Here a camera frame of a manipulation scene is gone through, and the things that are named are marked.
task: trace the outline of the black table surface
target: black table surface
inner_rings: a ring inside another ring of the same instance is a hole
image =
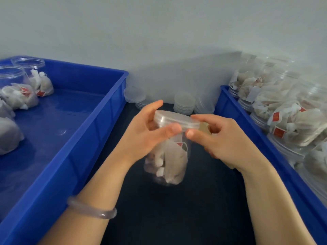
[[[173,111],[173,105],[161,109]],[[89,179],[138,112],[125,105]],[[176,186],[154,183],[143,164],[139,160],[127,173],[101,244],[255,244],[242,181],[202,146],[192,144],[185,178]]]

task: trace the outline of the bracelet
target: bracelet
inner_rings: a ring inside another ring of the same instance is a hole
[[[109,211],[100,210],[100,209],[94,208],[92,206],[89,206],[87,204],[80,202],[76,198],[76,196],[70,196],[67,200],[67,204],[69,206],[71,206],[74,210],[79,212],[80,214],[92,216],[95,218],[112,219],[112,218],[116,217],[116,215],[117,215],[116,208],[109,210]]]

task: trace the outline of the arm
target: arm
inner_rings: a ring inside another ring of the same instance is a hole
[[[190,129],[187,138],[203,145],[243,175],[257,244],[316,244],[278,173],[233,119],[193,115],[215,136]]]
[[[157,129],[153,117],[162,104],[163,101],[157,101],[147,105],[133,118],[115,149],[78,194],[79,201],[101,210],[112,210],[129,168],[158,143],[182,132],[179,124]],[[108,222],[79,214],[68,207],[39,244],[100,244]]]

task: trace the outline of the person's right hand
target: person's right hand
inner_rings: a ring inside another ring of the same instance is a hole
[[[222,160],[230,168],[237,168],[240,172],[251,172],[255,168],[261,168],[258,164],[268,162],[234,119],[213,114],[191,117],[208,123],[212,134],[189,129],[186,131],[186,137],[201,144],[212,157]]]

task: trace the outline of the blue crate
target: blue crate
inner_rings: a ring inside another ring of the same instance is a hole
[[[235,119],[246,135],[275,167],[310,234],[318,245],[327,241],[327,209],[262,133],[240,104],[221,86],[214,114]]]
[[[35,244],[47,232],[84,186],[126,103],[126,71],[45,63],[55,93],[16,111],[26,138],[0,157],[0,244]]]

